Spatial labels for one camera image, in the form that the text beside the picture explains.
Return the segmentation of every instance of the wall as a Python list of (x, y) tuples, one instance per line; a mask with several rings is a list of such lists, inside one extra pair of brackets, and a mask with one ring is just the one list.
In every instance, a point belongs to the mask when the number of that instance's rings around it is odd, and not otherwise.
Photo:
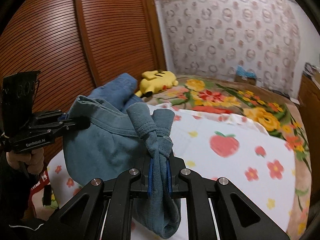
[[(301, 7), (294, 3), (290, 2), (293, 14), (296, 17), (298, 26), (300, 28), (301, 34), (301, 51), (299, 59), (296, 63), (295, 75), (293, 80), (293, 92), (292, 96), (297, 98), (300, 82), (301, 82), (301, 73), (304, 68), (305, 62), (310, 62), (313, 65), (319, 65), (319, 52), (320, 52), (320, 36), (313, 26), (312, 22), (309, 20), (307, 15), (301, 9)], [(163, 19), (160, 2), (156, 1), (156, 7), (159, 19)], [(165, 29), (164, 21), (160, 20), (160, 29), (162, 33), (162, 39), (164, 44), (164, 52), (167, 63), (168, 70), (173, 70), (173, 60), (171, 55), (171, 50), (169, 46), (169, 40)]]

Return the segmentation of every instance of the red flower print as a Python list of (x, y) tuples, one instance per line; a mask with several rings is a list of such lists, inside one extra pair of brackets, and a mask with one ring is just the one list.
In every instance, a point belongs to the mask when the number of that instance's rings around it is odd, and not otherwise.
[(181, 99), (183, 99), (183, 100), (186, 100), (186, 99), (187, 99), (187, 97), (186, 97), (185, 95), (183, 95), (183, 94), (182, 94), (182, 95), (177, 95), (177, 97), (178, 97), (178, 98), (181, 98)]
[(82, 188), (78, 187), (73, 191), (73, 195), (75, 196)]
[(302, 141), (298, 136), (287, 136), (285, 139), (291, 149), (295, 149), (295, 147), (302, 145)]
[(268, 106), (270, 106), (270, 108), (275, 111), (275, 112), (279, 112), (279, 110), (273, 105), (273, 103), (268, 103)]
[(175, 115), (173, 121), (180, 121), (181, 120), (181, 116), (180, 115)]
[(59, 172), (62, 170), (61, 165), (58, 165), (56, 170), (54, 171), (55, 173), (59, 174)]
[(256, 152), (257, 155), (260, 155), (262, 157), (265, 157), (267, 155), (265, 149), (262, 146), (257, 146), (254, 151)]
[(253, 104), (254, 106), (258, 105), (258, 102), (254, 101), (254, 100), (251, 100), (250, 103)]
[(270, 170), (270, 177), (271, 178), (282, 179), (282, 172), (284, 171), (284, 168), (278, 160), (274, 160), (273, 163), (268, 162), (267, 167)]
[(201, 119), (202, 117), (200, 117), (200, 116), (196, 116), (196, 115), (192, 115), (193, 116), (193, 118), (194, 119), (196, 119), (196, 120), (199, 120), (199, 119)]
[(289, 151), (293, 150), (288, 142), (285, 142), (284, 146), (286, 146)]
[(135, 230), (136, 224), (135, 222), (131, 221), (131, 231)]
[(232, 114), (233, 111), (229, 109), (223, 109), (213, 106), (194, 106), (191, 110), (197, 112), (206, 112), (206, 113), (214, 113), (214, 114)]
[(224, 96), (219, 92), (211, 92), (210, 90), (205, 90), (205, 92), (199, 92), (199, 97), (204, 101), (221, 102)]
[(75, 185), (75, 182), (73, 181), (73, 179), (69, 178), (66, 184), (68, 187), (72, 187)]
[(247, 171), (244, 172), (245, 176), (247, 177), (248, 181), (258, 180), (258, 171), (253, 168), (248, 168)]

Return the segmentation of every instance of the bed sheet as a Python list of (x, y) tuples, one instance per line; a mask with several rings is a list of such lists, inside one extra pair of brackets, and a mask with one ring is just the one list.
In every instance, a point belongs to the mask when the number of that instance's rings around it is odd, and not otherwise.
[(295, 155), (295, 194), (287, 234), (299, 239), (306, 228), (310, 204), (311, 164), (307, 136), (295, 105), (262, 88), (198, 76), (180, 75), (179, 85), (145, 98), (150, 105), (171, 103), (179, 109), (235, 113), (259, 122), (269, 135), (286, 140)]
[[(284, 140), (270, 137), (261, 125), (255, 125), (253, 121), (236, 114), (206, 115), (181, 110), (169, 103), (149, 105), (149, 108), (150, 113), (157, 108), (168, 108), (175, 112), (170, 134), (174, 142), (173, 151), (185, 160), (187, 167), (205, 178), (229, 178), (286, 230), (290, 219), (288, 212), (293, 204), (295, 180), (291, 170), (295, 164)], [(276, 163), (278, 173), (273, 171)], [(62, 207), (81, 186), (69, 176), (63, 151), (50, 161), (47, 169), (58, 205)], [(181, 224), (170, 240), (188, 239), (186, 203), (184, 199), (181, 202)], [(131, 239), (161, 238), (133, 220)]]

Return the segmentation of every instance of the pikachu plush toy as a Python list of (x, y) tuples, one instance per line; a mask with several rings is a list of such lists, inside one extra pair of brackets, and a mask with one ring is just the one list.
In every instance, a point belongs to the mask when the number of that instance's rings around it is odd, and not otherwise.
[(170, 71), (147, 71), (142, 73), (143, 79), (140, 82), (139, 91), (136, 95), (140, 98), (151, 97), (166, 89), (178, 86), (176, 76)]

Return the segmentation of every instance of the blue object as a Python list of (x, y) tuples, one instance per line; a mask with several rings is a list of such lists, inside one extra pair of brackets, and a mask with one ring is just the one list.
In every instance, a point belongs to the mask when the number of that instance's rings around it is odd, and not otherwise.
[(174, 112), (156, 109), (151, 117), (146, 104), (136, 103), (127, 113), (153, 159), (151, 197), (135, 199), (132, 214), (146, 228), (168, 239), (181, 221), (180, 200), (170, 198), (167, 191), (167, 160), (173, 146), (169, 135)]
[(253, 72), (245, 71), (244, 68), (240, 65), (237, 67), (236, 75), (242, 77), (250, 77), (250, 78), (257, 78), (257, 75)]
[(104, 99), (119, 111), (126, 113), (126, 109), (142, 99), (134, 94), (137, 88), (137, 80), (128, 73), (123, 73), (114, 80), (92, 90), (88, 98)]
[(78, 96), (69, 117), (87, 116), (91, 125), (63, 137), (67, 170), (75, 181), (85, 185), (93, 178), (116, 178), (132, 168), (136, 158), (150, 153), (150, 197), (134, 200), (133, 217), (167, 239), (177, 231), (181, 220), (180, 200), (171, 199), (167, 192), (166, 163), (172, 150), (169, 134), (174, 113), (157, 109), (151, 117), (145, 103), (129, 106), (127, 113), (104, 99)]

